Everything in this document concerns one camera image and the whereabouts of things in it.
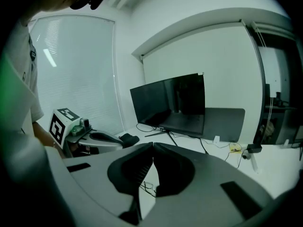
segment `person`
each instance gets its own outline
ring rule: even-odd
[[[25,134],[34,135],[44,146],[56,147],[61,157],[64,157],[61,148],[37,122],[37,120],[42,118],[43,112],[37,91],[37,54],[27,25],[32,17],[41,11],[58,11],[68,8],[79,1],[36,0],[17,21],[5,46],[5,51],[18,75],[36,96],[36,100],[32,104],[21,130]]]

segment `black rectangular strip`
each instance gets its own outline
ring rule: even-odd
[[[223,183],[221,187],[245,219],[250,219],[262,210],[235,182]]]
[[[67,170],[69,172],[76,172],[76,171],[79,171],[79,170],[82,170],[82,169],[85,169],[85,168],[88,168],[88,167],[90,167],[90,164],[82,163],[82,164],[79,164],[79,165],[68,166]]]

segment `black power adapter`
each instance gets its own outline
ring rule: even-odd
[[[259,153],[262,150],[262,146],[260,144],[249,144],[247,146],[247,151],[249,153]]]

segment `monitor stand leg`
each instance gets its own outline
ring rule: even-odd
[[[171,138],[172,142],[174,142],[175,146],[178,146],[178,145],[176,144],[176,142],[174,141],[174,139],[172,138],[172,136],[170,135],[169,131],[162,131],[162,132],[159,132],[159,133],[146,135],[145,137],[150,137],[150,136],[159,135],[159,134],[168,134],[169,137]]]

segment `desk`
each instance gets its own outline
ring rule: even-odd
[[[138,128],[143,131],[151,130],[150,126],[142,124],[139,124]],[[146,135],[156,133],[156,131],[142,132],[134,127],[118,134],[117,136],[122,136],[125,133],[138,136],[140,141],[137,144],[148,142],[161,142],[170,145],[174,144],[167,134],[145,137]],[[176,134],[175,136],[175,138],[174,136],[172,137],[179,147],[204,153],[199,139],[194,139],[188,136],[179,137]],[[204,141],[202,141],[202,143],[210,155],[222,160],[226,159],[229,153],[229,147],[217,148],[215,145],[206,144]],[[228,144],[229,142],[219,142],[217,146],[223,147]],[[245,149],[247,144],[241,144],[241,146]],[[299,179],[299,170],[303,169],[303,161],[299,161],[300,149],[281,148],[281,146],[278,145],[264,145],[262,148],[263,149],[260,153],[254,154],[258,167],[261,169],[260,174],[257,174],[253,170],[251,160],[242,159],[239,170],[264,187],[273,198],[276,198],[285,191],[293,188]],[[237,167],[240,157],[241,154],[232,153],[229,155],[226,162]],[[149,170],[144,181],[152,183],[154,185],[154,189],[159,185],[158,173],[154,164]],[[139,199],[142,218],[145,218],[154,206],[156,199],[142,189],[139,190]]]

